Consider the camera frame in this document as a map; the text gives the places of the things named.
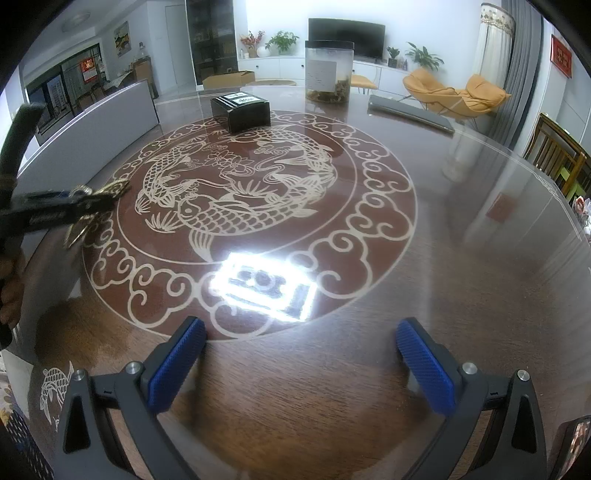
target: round dining table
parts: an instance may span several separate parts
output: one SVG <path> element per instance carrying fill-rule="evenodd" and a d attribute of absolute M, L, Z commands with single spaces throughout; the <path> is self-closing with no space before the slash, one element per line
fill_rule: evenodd
<path fill-rule="evenodd" d="M 160 125 L 89 179 L 129 180 L 116 208 L 30 259 L 12 351 L 32 367 L 11 381 L 49 464 L 73 372 L 143 361 L 187 316 L 207 344 L 158 420 L 202 480 L 403 477 L 444 421 L 397 353 L 406 317 L 460 364 L 527 370 L 550 451 L 591 409 L 591 250 L 557 186 L 453 121 L 240 90 L 270 126 L 228 134 L 210 103 L 227 89 L 156 104 Z"/>

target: white door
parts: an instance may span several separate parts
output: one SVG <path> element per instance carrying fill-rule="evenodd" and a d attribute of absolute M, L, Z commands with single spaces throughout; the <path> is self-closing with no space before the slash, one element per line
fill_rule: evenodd
<path fill-rule="evenodd" d="M 166 28 L 168 30 L 168 44 L 170 56 L 173 60 L 174 76 L 177 87 L 194 85 L 195 75 L 191 59 L 191 45 L 187 29 L 187 12 L 183 5 L 165 7 Z"/>

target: flower vase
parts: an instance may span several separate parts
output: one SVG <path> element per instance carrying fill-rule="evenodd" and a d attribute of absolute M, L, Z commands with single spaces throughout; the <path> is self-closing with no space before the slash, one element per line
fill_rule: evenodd
<path fill-rule="evenodd" d="M 258 47 L 256 50 L 256 54 L 260 58 L 269 57 L 271 55 L 271 50 L 269 50 L 268 48 L 265 48 L 264 46 Z"/>

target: metal screw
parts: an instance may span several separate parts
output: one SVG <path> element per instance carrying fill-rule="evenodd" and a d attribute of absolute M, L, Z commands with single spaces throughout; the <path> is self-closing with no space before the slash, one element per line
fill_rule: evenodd
<path fill-rule="evenodd" d="M 72 374 L 72 379 L 76 382 L 79 382 L 86 376 L 86 370 L 83 368 L 79 368 Z"/>
<path fill-rule="evenodd" d="M 140 371 L 141 368 L 142 368 L 142 364 L 140 362 L 129 362 L 127 365 L 125 365 L 125 371 L 129 375 L 136 374 L 137 372 Z"/>
<path fill-rule="evenodd" d="M 472 362 L 466 362 L 462 365 L 462 370 L 464 370 L 464 372 L 466 372 L 468 375 L 474 375 L 476 372 L 478 372 L 478 367 Z"/>
<path fill-rule="evenodd" d="M 530 379 L 530 374 L 528 373 L 527 370 L 518 370 L 517 376 L 523 382 L 527 382 Z"/>

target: gray curtain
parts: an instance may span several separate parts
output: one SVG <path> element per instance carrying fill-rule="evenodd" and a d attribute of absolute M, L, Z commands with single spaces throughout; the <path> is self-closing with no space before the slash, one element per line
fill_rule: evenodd
<path fill-rule="evenodd" d="M 511 97 L 499 108 L 488 136 L 513 149 L 530 108 L 538 76 L 544 23 L 526 0 L 502 0 L 502 7 L 515 18 L 515 38 L 505 80 Z"/>

